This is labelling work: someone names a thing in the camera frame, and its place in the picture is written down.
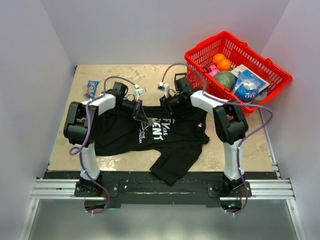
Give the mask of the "black printed t-shirt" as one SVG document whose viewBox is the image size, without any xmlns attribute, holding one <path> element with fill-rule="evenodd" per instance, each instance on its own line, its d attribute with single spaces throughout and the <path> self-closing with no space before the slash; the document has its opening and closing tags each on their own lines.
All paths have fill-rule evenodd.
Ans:
<svg viewBox="0 0 320 240">
<path fill-rule="evenodd" d="M 134 120 L 119 109 L 108 110 L 98 118 L 95 153 L 112 156 L 127 152 L 156 150 L 159 158 L 150 171 L 169 185 L 182 178 L 202 153 L 203 145 L 210 141 L 206 135 L 207 112 L 183 105 L 167 115 L 161 106 L 145 106 L 153 125 Z"/>
</svg>

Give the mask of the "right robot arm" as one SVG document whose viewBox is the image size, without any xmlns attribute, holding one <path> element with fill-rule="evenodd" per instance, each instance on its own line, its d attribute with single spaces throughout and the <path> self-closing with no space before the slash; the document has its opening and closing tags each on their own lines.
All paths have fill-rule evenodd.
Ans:
<svg viewBox="0 0 320 240">
<path fill-rule="evenodd" d="M 182 105 L 199 108 L 214 118 L 215 132 L 223 142 L 225 166 L 219 194 L 233 197 L 245 183 L 243 168 L 243 154 L 241 142 L 249 129 L 242 107 L 232 101 L 214 98 L 199 88 L 192 88 L 187 78 L 175 80 L 176 95 L 170 95 L 170 86 L 160 82 L 159 91 L 164 92 L 160 104 L 166 113 L 173 114 L 173 110 Z"/>
</svg>

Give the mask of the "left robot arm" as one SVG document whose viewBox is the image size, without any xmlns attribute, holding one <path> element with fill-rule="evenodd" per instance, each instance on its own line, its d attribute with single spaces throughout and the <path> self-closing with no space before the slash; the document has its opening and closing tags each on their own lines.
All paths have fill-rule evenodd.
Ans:
<svg viewBox="0 0 320 240">
<path fill-rule="evenodd" d="M 143 101 L 140 96 L 147 91 L 144 87 L 134 84 L 133 100 L 125 98 L 128 87 L 116 82 L 110 90 L 104 90 L 100 95 L 88 101 L 73 101 L 68 107 L 68 112 L 63 128 L 63 135 L 72 144 L 69 150 L 71 156 L 78 155 L 80 161 L 80 179 L 76 189 L 95 197 L 106 193 L 101 170 L 98 167 L 95 152 L 95 141 L 98 136 L 99 116 L 112 110 L 120 109 L 129 113 L 129 116 L 142 122 L 144 127 L 153 124 L 143 110 Z"/>
</svg>

